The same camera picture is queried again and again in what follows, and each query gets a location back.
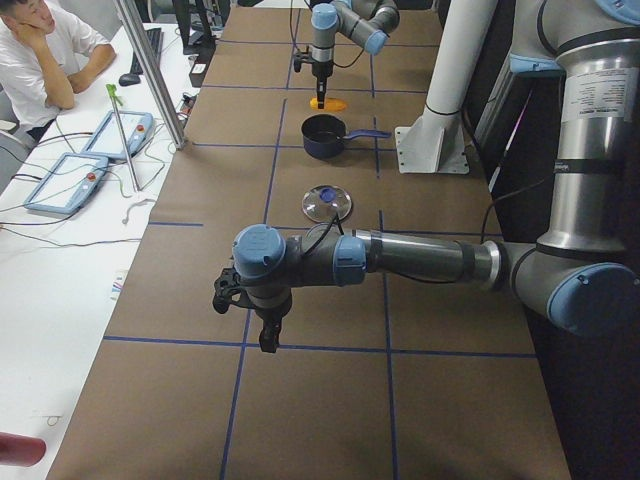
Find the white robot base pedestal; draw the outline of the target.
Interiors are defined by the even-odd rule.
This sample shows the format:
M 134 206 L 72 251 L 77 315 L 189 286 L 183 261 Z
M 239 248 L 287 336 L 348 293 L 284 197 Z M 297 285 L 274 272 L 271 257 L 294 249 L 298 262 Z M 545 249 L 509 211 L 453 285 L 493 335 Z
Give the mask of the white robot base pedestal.
M 461 109 L 497 4 L 450 3 L 423 113 L 411 126 L 395 129 L 401 173 L 469 173 Z

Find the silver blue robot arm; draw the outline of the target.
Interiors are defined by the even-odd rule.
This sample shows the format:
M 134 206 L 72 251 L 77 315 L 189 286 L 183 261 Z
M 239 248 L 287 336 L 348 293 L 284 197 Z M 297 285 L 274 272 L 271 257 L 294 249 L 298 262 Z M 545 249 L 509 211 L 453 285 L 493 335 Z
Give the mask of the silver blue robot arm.
M 396 127 L 401 173 L 453 173 L 462 167 L 461 106 L 498 1 L 451 1 L 421 116 Z M 336 33 L 369 54 L 380 52 L 399 24 L 394 1 L 332 1 L 312 8 L 311 48 L 294 68 L 312 66 L 318 107 L 326 106 Z M 303 211 L 321 223 L 286 241 L 264 224 L 235 238 L 233 266 L 214 284 L 213 307 L 254 310 L 263 321 L 264 352 L 279 346 L 293 287 L 360 284 L 388 272 L 423 283 L 478 281 L 507 288 L 555 326 L 598 336 L 639 312 L 639 276 L 617 263 L 621 153 L 632 136 L 638 102 L 639 1 L 516 1 L 508 55 L 515 75 L 564 74 L 558 157 L 549 228 L 535 244 L 481 240 L 479 245 L 353 230 L 337 187 L 305 194 Z
M 399 24 L 394 3 L 373 8 L 367 19 L 364 10 L 351 1 L 317 3 L 311 8 L 313 42 L 304 51 L 296 50 L 293 68 L 300 71 L 304 64 L 311 66 L 316 79 L 319 109 L 327 106 L 326 89 L 333 74 L 335 35 L 341 34 L 361 48 L 362 52 L 377 55 L 387 36 Z M 347 131 L 337 117 L 322 112 L 306 119 L 301 126 L 305 151 L 315 159 L 328 160 L 344 150 L 348 140 L 358 137 L 388 138 L 387 132 L 377 130 Z M 267 231 L 268 252 L 259 256 L 259 264 L 269 269 L 267 288 L 270 296 L 265 306 L 255 309 L 263 320 L 259 336 L 261 350 L 274 353 L 279 346 L 282 320 L 292 306 L 291 289 L 303 286 L 346 286 L 364 280 L 367 266 L 365 242 L 346 235 L 341 214 L 333 209 L 324 230 L 318 235 L 283 239 L 273 229 Z

